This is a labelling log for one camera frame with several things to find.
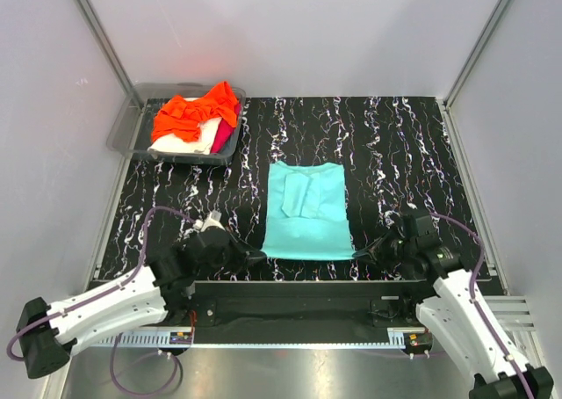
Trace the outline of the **teal t shirt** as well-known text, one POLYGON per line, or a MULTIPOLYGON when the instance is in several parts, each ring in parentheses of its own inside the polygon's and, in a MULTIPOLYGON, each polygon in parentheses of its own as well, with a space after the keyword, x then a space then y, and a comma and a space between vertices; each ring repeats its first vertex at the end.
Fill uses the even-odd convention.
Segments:
POLYGON ((262 251, 285 260, 352 259, 342 165, 270 165, 262 251))

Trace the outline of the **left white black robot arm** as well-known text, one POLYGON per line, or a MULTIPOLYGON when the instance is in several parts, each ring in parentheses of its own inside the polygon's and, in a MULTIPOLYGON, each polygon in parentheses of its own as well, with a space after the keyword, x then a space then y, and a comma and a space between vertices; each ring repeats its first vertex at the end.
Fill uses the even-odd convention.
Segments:
POLYGON ((120 332, 168 324, 193 315, 191 297, 202 270, 240 272, 266 258, 232 234, 212 212, 196 221, 186 240, 146 254, 130 272, 66 300, 28 301, 12 345, 28 378, 39 379, 64 367, 71 357, 120 332))

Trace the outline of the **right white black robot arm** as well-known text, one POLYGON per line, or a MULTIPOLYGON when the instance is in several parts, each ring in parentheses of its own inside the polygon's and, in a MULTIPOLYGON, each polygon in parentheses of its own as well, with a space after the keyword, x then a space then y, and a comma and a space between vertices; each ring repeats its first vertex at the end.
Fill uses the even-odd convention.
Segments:
POLYGON ((421 324, 466 375, 471 398, 549 398, 554 380, 533 366, 501 327, 477 285, 485 257, 474 268, 446 247, 434 221, 442 215, 413 209, 400 216, 376 242, 354 253, 364 261, 398 262, 427 281, 430 296, 399 303, 401 320, 421 324))

